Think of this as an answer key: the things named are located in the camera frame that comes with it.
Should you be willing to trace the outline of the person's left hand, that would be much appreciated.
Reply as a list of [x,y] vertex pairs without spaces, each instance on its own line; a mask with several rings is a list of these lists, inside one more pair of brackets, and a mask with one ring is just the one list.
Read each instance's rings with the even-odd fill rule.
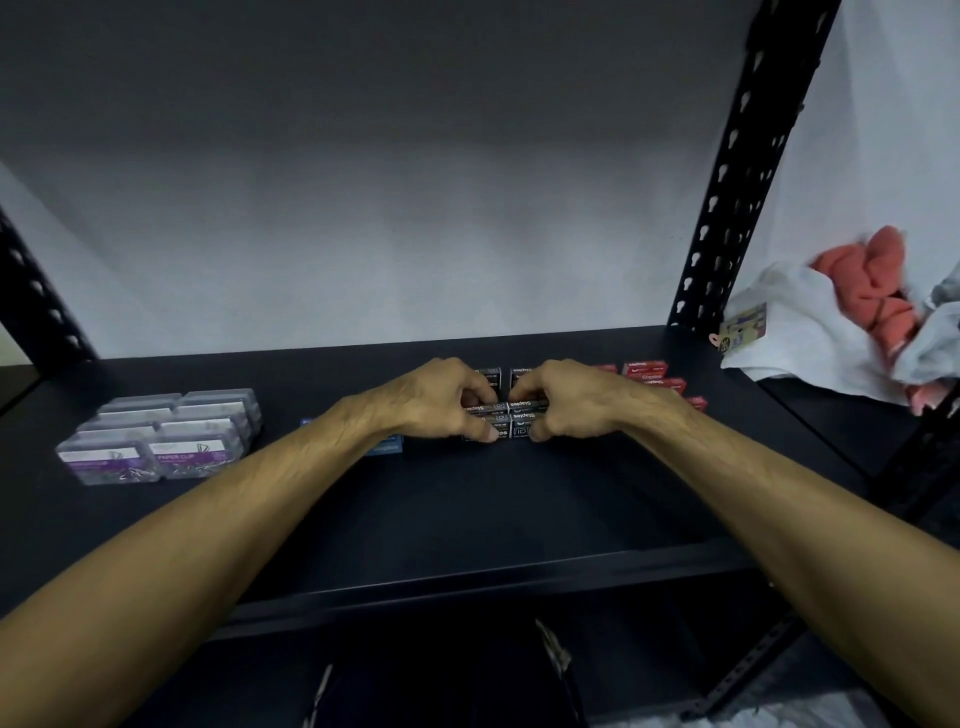
[[343,421],[366,439],[461,436],[465,407],[495,404],[486,378],[459,358],[435,358],[361,394],[340,401]]

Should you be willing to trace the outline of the person's right hand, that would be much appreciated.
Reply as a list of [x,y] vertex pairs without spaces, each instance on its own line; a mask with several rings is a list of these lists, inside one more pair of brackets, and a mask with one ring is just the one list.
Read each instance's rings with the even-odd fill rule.
[[618,431],[641,431],[676,413],[690,414],[676,392],[596,370],[572,359],[545,361],[510,389],[509,402],[546,399],[543,419],[554,437],[588,439]]

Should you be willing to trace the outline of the person's right forearm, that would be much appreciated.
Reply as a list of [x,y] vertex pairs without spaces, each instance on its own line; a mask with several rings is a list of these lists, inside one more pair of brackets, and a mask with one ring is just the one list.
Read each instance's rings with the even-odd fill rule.
[[922,728],[960,728],[960,551],[638,386],[622,430],[750,552],[813,632]]

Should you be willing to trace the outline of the person's left forearm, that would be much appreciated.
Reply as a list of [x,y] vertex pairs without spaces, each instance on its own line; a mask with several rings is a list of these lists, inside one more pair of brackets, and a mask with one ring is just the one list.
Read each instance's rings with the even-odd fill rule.
[[376,434],[371,396],[348,396],[37,590],[0,620],[0,728],[124,722],[222,624]]

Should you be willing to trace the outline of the black metal shelf board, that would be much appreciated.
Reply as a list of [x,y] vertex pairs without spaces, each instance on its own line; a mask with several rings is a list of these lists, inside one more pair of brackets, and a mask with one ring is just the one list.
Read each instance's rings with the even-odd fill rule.
[[[647,326],[447,341],[85,362],[0,416],[0,617],[67,566],[197,484],[86,486],[57,444],[115,396],[252,388],[264,447],[343,396],[432,358],[483,368],[662,358],[706,414],[858,495],[865,476],[695,334]],[[405,439],[324,495],[210,636],[353,613],[570,593],[750,569],[702,502],[629,438],[480,444]]]

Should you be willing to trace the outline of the paper hang tag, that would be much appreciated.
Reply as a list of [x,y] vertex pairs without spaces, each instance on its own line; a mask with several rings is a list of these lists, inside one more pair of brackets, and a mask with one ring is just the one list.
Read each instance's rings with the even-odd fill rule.
[[767,304],[762,302],[723,321],[709,343],[721,355],[730,355],[761,340],[767,331]]

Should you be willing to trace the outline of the patterned packet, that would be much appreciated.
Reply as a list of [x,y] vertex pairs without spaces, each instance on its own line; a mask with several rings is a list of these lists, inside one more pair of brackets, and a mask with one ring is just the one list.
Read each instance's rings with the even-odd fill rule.
[[547,657],[557,674],[558,684],[575,728],[590,728],[586,719],[579,687],[573,675],[572,657],[558,636],[539,618],[534,624],[540,635]]

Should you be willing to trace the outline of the white cloth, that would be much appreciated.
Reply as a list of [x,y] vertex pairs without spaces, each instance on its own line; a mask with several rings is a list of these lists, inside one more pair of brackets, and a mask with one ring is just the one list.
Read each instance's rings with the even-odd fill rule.
[[755,382],[794,378],[834,393],[907,406],[907,385],[960,382],[960,299],[933,310],[898,363],[845,316],[830,279],[809,267],[774,263],[733,295],[726,319],[765,309],[765,333],[731,344],[722,369],[739,369]]

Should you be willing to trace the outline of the thin pale packet edge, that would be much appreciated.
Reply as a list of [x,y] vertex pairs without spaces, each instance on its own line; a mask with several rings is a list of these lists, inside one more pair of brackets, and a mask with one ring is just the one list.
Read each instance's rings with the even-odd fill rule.
[[300,728],[315,728],[317,712],[319,709],[319,704],[321,703],[322,698],[324,697],[327,687],[330,682],[331,674],[333,673],[334,663],[328,663],[323,673],[321,674],[317,689],[314,692],[314,695],[311,699],[310,706],[306,712],[306,715],[301,722]]

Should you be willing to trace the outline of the black perforated shelf upright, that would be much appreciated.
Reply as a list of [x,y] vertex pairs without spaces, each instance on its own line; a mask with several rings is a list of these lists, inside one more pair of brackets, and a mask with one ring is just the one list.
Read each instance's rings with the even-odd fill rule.
[[808,627],[798,613],[789,609],[753,647],[711,689],[686,710],[685,722],[726,721],[750,708],[794,660],[798,642]]
[[0,324],[43,377],[97,359],[2,206]]
[[842,0],[762,0],[667,326],[719,327]]

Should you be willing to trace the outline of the stack of clear paper clip boxes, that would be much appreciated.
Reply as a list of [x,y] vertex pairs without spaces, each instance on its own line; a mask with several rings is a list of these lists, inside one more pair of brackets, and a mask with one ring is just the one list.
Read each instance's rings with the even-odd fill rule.
[[207,479],[248,454],[262,423],[251,388],[120,396],[54,452],[88,486]]

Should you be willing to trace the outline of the coral pink cloth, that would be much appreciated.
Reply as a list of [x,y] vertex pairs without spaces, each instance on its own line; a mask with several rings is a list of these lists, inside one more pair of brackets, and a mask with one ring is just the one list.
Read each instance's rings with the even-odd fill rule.
[[906,235],[884,225],[868,239],[827,249],[810,268],[827,277],[841,313],[868,334],[886,375],[921,330],[921,315],[906,297]]

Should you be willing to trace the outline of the light grey cloth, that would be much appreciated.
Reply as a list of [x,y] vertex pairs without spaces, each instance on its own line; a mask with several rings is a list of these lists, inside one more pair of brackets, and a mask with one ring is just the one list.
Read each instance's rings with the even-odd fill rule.
[[947,304],[960,302],[960,260],[936,285],[923,301],[927,312],[932,313]]

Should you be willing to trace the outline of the black neighbouring shelf frame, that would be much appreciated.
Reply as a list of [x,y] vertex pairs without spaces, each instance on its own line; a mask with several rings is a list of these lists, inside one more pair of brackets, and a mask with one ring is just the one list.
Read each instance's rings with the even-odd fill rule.
[[795,378],[760,385],[866,477],[871,503],[960,550],[960,381],[919,417]]

